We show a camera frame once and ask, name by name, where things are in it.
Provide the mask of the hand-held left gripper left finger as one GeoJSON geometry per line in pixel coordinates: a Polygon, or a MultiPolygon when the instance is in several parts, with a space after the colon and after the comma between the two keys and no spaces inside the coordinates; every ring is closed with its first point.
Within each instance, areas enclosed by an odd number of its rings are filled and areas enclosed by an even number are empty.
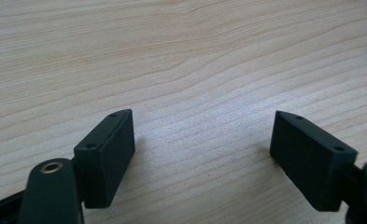
{"type": "Polygon", "coordinates": [[[74,148],[86,208],[109,207],[135,153],[133,111],[107,115],[74,148]]]}

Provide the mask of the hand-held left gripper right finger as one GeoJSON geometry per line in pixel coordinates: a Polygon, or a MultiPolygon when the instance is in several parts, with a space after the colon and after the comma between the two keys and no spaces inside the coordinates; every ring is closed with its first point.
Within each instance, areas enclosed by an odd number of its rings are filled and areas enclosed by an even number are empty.
{"type": "Polygon", "coordinates": [[[277,111],[270,154],[316,210],[340,208],[344,172],[354,166],[355,149],[308,119],[277,111]]]}

